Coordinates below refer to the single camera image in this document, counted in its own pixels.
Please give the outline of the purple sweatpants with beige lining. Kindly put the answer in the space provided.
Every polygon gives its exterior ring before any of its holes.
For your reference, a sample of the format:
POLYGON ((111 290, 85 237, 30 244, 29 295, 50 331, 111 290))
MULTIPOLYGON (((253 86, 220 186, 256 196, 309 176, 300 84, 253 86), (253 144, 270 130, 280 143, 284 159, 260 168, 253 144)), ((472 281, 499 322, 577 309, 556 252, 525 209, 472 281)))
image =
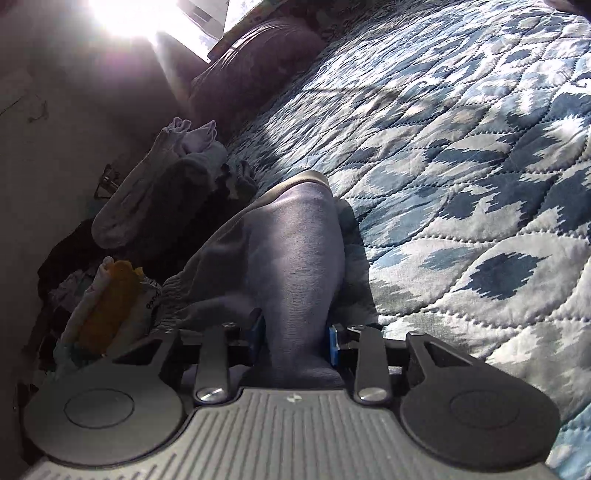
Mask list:
POLYGON ((368 267, 353 210, 324 175, 304 171, 226 221, 164 282, 155 325, 249 328, 262 315, 263 345, 242 386, 342 389, 328 326, 376 322, 368 267))

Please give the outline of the stack of folded clothes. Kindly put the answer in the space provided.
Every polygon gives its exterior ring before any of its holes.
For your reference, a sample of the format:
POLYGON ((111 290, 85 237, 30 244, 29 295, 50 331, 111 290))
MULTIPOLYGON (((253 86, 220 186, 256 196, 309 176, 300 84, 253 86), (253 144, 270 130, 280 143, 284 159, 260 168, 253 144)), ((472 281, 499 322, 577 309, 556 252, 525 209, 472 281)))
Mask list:
POLYGON ((226 221, 257 192, 249 163, 228 164, 211 120, 197 128, 179 117, 164 127, 144 158, 95 216, 91 234, 104 250, 124 251, 141 265, 178 254, 209 220, 226 221))

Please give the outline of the orange yellow folded cloth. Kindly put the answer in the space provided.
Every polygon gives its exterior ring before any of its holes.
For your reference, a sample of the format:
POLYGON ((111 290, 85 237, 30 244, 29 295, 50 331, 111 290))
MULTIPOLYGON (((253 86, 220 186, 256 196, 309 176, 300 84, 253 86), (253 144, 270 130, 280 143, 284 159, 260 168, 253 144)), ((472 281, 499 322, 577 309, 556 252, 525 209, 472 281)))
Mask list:
POLYGON ((160 292, 160 285, 142 268, 105 257, 70 315, 54 349, 55 359, 101 357, 138 340, 150 327, 160 292))

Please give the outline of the blue white quilted bedspread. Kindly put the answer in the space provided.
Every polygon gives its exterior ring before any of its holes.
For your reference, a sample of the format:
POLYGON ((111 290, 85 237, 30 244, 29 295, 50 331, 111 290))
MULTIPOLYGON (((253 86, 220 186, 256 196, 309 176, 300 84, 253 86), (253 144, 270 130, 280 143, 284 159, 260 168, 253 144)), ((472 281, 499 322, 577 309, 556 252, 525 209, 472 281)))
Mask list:
POLYGON ((353 232, 342 320, 422 330, 544 391, 590 475, 590 23, 540 1, 384 1, 232 139, 314 169, 353 232))

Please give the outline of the purple pillow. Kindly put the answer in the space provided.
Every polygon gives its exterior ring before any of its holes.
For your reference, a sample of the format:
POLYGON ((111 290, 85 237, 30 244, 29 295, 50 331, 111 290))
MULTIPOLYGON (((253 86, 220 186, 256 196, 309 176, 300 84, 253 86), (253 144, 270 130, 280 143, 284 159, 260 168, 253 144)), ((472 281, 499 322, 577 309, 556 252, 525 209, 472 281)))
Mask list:
POLYGON ((230 139, 294 76, 307 71, 324 48, 325 41, 300 20, 259 24, 193 78, 188 98, 192 124, 214 121, 218 136, 230 139))

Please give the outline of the colourful alphabet foam bumper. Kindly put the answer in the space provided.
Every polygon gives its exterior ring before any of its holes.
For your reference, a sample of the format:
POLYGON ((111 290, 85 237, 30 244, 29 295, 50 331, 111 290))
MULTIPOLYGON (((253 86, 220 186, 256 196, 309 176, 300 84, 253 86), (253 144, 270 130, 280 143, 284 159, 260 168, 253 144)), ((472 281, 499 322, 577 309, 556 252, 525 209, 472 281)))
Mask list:
POLYGON ((228 12, 233 15, 233 18, 226 23, 221 40, 218 40, 207 53, 207 61, 214 62, 221 59, 236 43, 242 41, 242 37, 250 30, 270 20, 281 10, 286 10, 289 4, 293 2, 287 0, 229 1, 228 12))

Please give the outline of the metal rack at wall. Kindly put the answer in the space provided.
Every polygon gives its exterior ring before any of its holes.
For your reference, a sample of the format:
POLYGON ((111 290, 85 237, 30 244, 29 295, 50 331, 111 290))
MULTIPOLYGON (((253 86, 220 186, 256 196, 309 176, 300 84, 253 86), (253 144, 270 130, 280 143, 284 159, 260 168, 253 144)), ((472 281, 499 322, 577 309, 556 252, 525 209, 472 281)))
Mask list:
POLYGON ((107 164, 99 178, 93 197, 96 200, 109 199, 119 188, 121 174, 111 164, 107 164))

